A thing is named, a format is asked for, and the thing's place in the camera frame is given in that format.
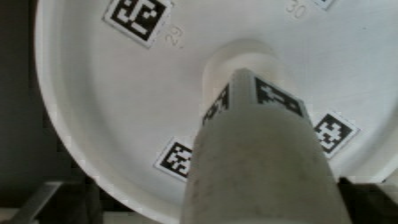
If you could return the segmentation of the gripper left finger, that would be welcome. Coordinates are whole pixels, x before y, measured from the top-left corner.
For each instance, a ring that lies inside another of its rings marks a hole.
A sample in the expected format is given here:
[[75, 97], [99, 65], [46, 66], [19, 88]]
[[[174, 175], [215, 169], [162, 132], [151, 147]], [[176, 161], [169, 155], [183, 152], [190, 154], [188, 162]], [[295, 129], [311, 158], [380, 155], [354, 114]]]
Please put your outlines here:
[[48, 181], [5, 224], [103, 224], [94, 181]]

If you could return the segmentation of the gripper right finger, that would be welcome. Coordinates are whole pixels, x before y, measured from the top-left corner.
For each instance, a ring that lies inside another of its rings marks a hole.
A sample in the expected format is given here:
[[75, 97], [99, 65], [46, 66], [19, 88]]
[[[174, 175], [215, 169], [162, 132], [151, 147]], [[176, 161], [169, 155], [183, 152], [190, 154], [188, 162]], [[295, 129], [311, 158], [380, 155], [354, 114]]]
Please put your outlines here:
[[373, 183], [338, 181], [352, 224], [398, 224], [398, 203]]

